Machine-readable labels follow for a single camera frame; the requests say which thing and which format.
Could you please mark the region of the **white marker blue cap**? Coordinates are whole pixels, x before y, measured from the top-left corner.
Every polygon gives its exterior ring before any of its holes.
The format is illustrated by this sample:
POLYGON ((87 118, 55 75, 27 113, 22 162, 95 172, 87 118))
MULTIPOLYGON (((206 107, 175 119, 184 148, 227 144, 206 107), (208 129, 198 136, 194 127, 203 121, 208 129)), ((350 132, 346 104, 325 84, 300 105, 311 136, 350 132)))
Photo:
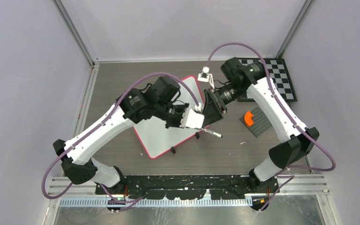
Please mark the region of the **white marker blue cap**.
POLYGON ((211 135, 214 135, 216 137, 219 137, 219 138, 222 138, 223 136, 217 132, 214 132, 212 130, 209 130, 209 129, 206 129, 206 128, 201 128, 201 130, 205 133, 208 133, 208 134, 211 134, 211 135))

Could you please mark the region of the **white whiteboard pink rim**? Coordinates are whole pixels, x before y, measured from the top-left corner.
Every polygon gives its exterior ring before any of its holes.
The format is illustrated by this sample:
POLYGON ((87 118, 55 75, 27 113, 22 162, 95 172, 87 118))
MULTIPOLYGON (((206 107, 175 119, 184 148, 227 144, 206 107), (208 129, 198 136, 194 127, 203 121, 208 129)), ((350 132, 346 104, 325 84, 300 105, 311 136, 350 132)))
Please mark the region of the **white whiteboard pink rim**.
MULTIPOLYGON (((183 78, 182 81, 191 89, 198 102, 204 103, 203 94, 197 78, 189 75, 183 78)), ((184 103, 190 103, 190 105, 194 107, 196 104, 193 98, 182 85, 180 85, 180 91, 181 96, 178 100, 184 103)), ((160 157, 164 153, 171 151, 172 148, 194 137, 197 132, 201 132, 198 129, 191 128, 165 128, 165 121, 156 117, 151 117, 149 120, 142 120, 133 126, 133 130, 147 156, 151 159, 160 157)))

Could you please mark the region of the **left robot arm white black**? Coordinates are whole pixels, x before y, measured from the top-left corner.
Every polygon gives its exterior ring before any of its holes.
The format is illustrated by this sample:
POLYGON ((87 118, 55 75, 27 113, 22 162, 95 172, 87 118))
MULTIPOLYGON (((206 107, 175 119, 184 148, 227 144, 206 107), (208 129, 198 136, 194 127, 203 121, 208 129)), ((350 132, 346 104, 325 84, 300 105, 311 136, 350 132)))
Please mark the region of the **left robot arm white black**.
POLYGON ((116 166, 107 166, 93 158, 94 154, 115 136, 142 120, 156 117, 168 127, 183 128, 189 104, 174 105, 184 88, 192 98, 192 90, 176 76, 158 72, 146 75, 127 88, 96 122, 74 138, 53 143, 58 161, 71 185, 92 181, 120 194, 125 178, 116 166))

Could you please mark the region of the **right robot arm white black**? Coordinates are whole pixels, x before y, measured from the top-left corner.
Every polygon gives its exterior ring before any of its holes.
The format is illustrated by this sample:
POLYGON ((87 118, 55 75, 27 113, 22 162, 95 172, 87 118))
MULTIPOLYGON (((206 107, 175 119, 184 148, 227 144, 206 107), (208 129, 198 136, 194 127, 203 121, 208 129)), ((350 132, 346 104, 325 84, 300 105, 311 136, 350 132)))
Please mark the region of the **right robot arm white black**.
POLYGON ((220 69, 227 82, 220 88, 204 90, 203 126, 222 120, 226 106, 243 94, 248 94, 259 105, 281 142, 269 150, 268 157, 247 177, 248 187, 262 192, 277 173, 311 151, 312 141, 318 139, 319 132, 315 127, 308 128, 290 110, 272 79, 267 78, 261 62, 242 65, 234 57, 226 60, 220 69))

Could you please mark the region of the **orange curved block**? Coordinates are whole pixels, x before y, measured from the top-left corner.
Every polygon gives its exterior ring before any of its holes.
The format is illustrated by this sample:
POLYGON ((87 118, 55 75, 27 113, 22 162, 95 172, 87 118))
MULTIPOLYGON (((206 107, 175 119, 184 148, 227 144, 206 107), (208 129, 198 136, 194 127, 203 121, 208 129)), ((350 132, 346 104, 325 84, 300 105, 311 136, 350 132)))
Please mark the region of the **orange curved block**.
POLYGON ((254 115, 252 114, 251 111, 248 111, 248 112, 245 113, 245 115, 243 117, 243 121, 244 121, 244 123, 245 123, 245 125, 247 127, 250 127, 250 126, 252 126, 254 124, 253 116, 254 115))

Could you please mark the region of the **grey lego baseplate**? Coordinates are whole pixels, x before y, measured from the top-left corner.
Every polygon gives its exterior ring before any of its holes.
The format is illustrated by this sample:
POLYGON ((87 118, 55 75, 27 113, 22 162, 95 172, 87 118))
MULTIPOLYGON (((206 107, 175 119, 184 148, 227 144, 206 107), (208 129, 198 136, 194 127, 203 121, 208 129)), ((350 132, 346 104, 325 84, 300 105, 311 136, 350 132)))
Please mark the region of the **grey lego baseplate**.
POLYGON ((260 107, 256 107, 252 110, 250 110, 252 112, 253 116, 253 121, 254 124, 250 127, 247 127, 243 121, 243 117, 244 115, 242 115, 240 117, 240 121, 243 125, 245 125, 248 130, 255 136, 255 137, 259 137, 260 135, 262 135, 264 132, 266 132, 267 130, 269 130, 272 127, 272 124, 270 122, 270 120, 268 119, 268 117, 265 115, 265 113, 263 112, 263 110, 260 107))

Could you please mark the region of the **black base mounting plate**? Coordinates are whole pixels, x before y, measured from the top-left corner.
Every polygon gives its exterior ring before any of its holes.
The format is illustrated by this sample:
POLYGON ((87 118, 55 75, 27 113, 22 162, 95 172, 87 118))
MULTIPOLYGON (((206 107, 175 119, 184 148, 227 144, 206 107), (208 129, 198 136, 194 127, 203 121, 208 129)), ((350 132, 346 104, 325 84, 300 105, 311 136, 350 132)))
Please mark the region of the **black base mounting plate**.
POLYGON ((110 193, 131 200, 200 200, 209 194, 212 200, 242 199, 245 194, 272 194, 278 189, 275 178, 259 182, 247 175, 129 175, 112 188, 97 185, 95 193, 110 193))

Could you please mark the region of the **black white checkerboard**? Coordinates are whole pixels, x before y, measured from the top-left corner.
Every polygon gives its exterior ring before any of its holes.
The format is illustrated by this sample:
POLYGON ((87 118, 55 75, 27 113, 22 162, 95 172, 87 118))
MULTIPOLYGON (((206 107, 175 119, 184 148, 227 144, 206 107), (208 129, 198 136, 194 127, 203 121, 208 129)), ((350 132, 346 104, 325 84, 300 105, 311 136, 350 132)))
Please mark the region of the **black white checkerboard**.
MULTIPOLYGON (((260 61, 259 58, 238 58, 241 64, 248 65, 255 61, 260 61)), ((284 59, 269 59, 265 58, 265 63, 270 74, 271 79, 278 92, 286 102, 296 102, 297 97, 294 91, 294 87, 291 81, 290 74, 288 72, 284 59)), ((247 94, 243 94, 238 98, 240 102, 253 102, 253 99, 247 94)))

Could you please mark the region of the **aluminium frame rail front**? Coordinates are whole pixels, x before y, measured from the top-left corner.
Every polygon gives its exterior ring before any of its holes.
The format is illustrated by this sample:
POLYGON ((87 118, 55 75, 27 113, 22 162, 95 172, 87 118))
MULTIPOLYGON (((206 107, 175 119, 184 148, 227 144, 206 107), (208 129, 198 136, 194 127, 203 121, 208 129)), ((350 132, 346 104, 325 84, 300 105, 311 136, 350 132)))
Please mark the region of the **aluminium frame rail front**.
MULTIPOLYGON (((53 177, 50 187, 47 189, 49 195, 58 195, 62 193, 70 184, 67 177, 53 177)), ((97 184, 87 181, 80 185, 73 184, 63 195, 63 197, 95 195, 97 184)))

